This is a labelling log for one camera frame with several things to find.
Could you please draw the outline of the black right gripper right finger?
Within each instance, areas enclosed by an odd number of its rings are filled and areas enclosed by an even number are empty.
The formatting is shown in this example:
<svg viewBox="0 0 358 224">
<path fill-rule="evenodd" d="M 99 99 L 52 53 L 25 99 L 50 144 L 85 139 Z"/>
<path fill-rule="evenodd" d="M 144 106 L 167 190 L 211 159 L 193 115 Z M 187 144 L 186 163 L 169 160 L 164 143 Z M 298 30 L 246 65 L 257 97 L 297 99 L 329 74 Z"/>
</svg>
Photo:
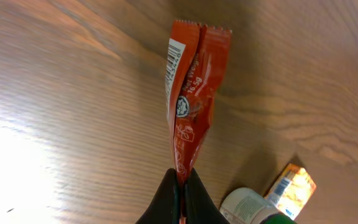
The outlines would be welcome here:
<svg viewBox="0 0 358 224">
<path fill-rule="evenodd" d="M 194 168 L 183 188 L 186 224 L 229 224 L 215 206 Z"/>
</svg>

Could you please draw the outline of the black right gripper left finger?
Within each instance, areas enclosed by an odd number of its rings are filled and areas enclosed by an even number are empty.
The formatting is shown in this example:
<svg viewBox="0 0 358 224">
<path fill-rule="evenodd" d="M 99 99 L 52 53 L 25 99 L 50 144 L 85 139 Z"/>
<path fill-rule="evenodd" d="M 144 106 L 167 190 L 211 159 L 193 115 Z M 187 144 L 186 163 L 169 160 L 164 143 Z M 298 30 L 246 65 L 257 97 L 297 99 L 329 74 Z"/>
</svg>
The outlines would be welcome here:
<svg viewBox="0 0 358 224">
<path fill-rule="evenodd" d="M 150 205 L 136 224 L 179 224 L 181 217 L 181 190 L 177 172 L 166 171 Z"/>
</svg>

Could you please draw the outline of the green lid spice jar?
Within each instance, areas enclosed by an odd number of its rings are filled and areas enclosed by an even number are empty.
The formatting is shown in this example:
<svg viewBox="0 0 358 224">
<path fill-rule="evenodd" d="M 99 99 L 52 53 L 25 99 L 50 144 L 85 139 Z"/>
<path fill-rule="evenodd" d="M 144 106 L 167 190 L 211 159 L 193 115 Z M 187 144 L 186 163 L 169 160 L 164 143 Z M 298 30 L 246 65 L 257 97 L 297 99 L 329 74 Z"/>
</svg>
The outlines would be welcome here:
<svg viewBox="0 0 358 224">
<path fill-rule="evenodd" d="M 230 224 L 296 224 L 252 189 L 233 190 L 219 211 Z"/>
</svg>

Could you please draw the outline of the red white sachet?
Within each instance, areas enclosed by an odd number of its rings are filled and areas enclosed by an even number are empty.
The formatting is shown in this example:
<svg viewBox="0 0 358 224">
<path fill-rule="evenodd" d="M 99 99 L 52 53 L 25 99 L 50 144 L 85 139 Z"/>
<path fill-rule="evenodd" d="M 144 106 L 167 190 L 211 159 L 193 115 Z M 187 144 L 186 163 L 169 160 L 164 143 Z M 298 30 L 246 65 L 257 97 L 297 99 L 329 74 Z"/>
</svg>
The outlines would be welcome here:
<svg viewBox="0 0 358 224">
<path fill-rule="evenodd" d="M 184 184 L 211 126 L 223 81 L 231 30 L 175 20 L 168 43 L 165 91 L 175 170 Z"/>
</svg>

